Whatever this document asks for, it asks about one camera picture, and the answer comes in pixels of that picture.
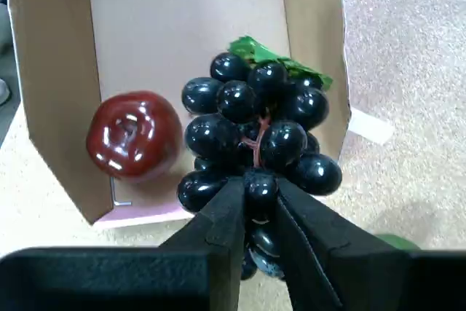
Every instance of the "floor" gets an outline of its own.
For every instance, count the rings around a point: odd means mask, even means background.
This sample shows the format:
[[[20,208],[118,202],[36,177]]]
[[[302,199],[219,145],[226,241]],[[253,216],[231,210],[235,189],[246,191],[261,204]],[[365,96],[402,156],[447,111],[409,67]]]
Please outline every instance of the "floor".
[[[325,200],[370,232],[466,248],[466,0],[345,0],[352,105],[395,126],[383,146],[349,135],[344,183]],[[89,228],[36,153],[23,110],[0,149],[0,255],[31,245],[156,245],[183,222]],[[290,310],[258,275],[240,310]]]

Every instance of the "green leaf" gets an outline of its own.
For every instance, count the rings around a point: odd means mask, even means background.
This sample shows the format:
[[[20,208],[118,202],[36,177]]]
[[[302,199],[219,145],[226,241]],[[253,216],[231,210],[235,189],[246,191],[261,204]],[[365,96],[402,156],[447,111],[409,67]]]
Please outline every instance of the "green leaf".
[[[380,234],[375,236],[397,249],[403,249],[407,251],[418,251],[420,249],[420,247],[418,247],[416,244],[397,235]]]
[[[241,56],[244,60],[251,62],[253,65],[265,60],[281,62],[287,68],[291,78],[303,73],[315,74],[320,78],[320,80],[322,80],[324,90],[328,90],[333,82],[332,78],[325,74],[306,67],[291,58],[279,56],[273,53],[250,36],[242,36],[238,40],[230,43],[228,51],[232,54]]]

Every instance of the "red apple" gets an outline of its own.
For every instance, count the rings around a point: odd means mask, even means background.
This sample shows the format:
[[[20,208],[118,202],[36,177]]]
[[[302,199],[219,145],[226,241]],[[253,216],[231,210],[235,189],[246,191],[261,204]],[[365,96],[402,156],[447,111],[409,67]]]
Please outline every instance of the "red apple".
[[[104,101],[87,134],[94,163],[115,178],[142,181],[166,172],[176,161],[183,131],[175,109],[150,91]]]

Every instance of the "cardboard box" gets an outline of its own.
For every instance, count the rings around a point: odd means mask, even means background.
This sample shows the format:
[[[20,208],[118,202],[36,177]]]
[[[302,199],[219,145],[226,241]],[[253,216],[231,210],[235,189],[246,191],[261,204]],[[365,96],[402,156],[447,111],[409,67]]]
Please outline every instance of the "cardboard box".
[[[9,0],[31,140],[82,215],[102,227],[190,217],[175,187],[186,151],[163,178],[129,185],[101,173],[84,140],[99,103],[153,90],[190,120],[181,88],[213,56],[251,35],[333,77],[331,112],[313,133],[337,158],[350,118],[341,0]]]

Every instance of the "black grape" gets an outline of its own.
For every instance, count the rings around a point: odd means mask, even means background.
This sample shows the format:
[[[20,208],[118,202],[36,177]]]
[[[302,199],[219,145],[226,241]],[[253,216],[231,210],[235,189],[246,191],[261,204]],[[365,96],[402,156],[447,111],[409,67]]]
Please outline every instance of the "black grape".
[[[205,114],[189,123],[184,139],[196,156],[224,162],[236,156],[241,133],[236,124],[220,114]]]
[[[246,123],[256,115],[256,94],[239,80],[227,82],[217,93],[218,112],[233,123]]]
[[[320,152],[320,145],[319,141],[313,134],[307,133],[307,147],[303,151],[303,153],[319,153]]]
[[[240,124],[238,125],[238,128],[240,129],[240,132],[242,133],[243,136],[246,138],[249,138],[250,140],[257,140],[257,137],[259,136],[259,130],[261,129],[261,123],[259,123],[257,120],[245,124]]]
[[[286,178],[309,194],[327,195],[341,183],[340,167],[324,154],[304,154],[286,169]]]
[[[181,92],[181,102],[193,114],[217,112],[217,92],[222,83],[212,78],[191,79]]]
[[[241,264],[241,280],[250,280],[257,273],[257,266],[250,255],[248,249],[245,249],[245,255]]]
[[[268,169],[282,171],[307,147],[307,135],[301,125],[283,120],[273,122],[261,139],[261,164]]]
[[[297,76],[293,76],[289,79],[289,82],[297,88],[301,87],[313,87],[315,89],[322,89],[322,79],[317,75],[310,72],[303,72]]]
[[[238,145],[237,163],[239,166],[251,168],[254,166],[254,151],[244,142]]]
[[[240,56],[223,52],[217,55],[210,64],[210,76],[221,82],[230,80],[246,80],[250,67]]]
[[[270,223],[254,225],[250,231],[250,242],[267,255],[275,258],[280,257],[277,236]]]
[[[263,61],[249,73],[248,84],[258,98],[258,105],[263,108],[283,93],[288,79],[286,67],[276,61]]]
[[[195,170],[208,170],[208,169],[213,169],[216,167],[216,163],[212,162],[211,160],[205,160],[204,158],[201,157],[196,157],[194,160],[194,169]]]
[[[265,254],[256,247],[250,247],[249,251],[254,263],[263,273],[275,278],[283,278],[285,276],[277,258]]]
[[[246,216],[264,222],[275,209],[278,184],[274,173],[254,168],[247,170],[243,176],[245,186]]]
[[[193,171],[181,179],[177,188],[178,200],[190,213],[201,211],[225,186],[228,178],[221,173],[206,170]]]
[[[306,131],[317,127],[328,116],[328,100],[323,92],[311,87],[287,92],[280,101],[276,119],[299,123]]]

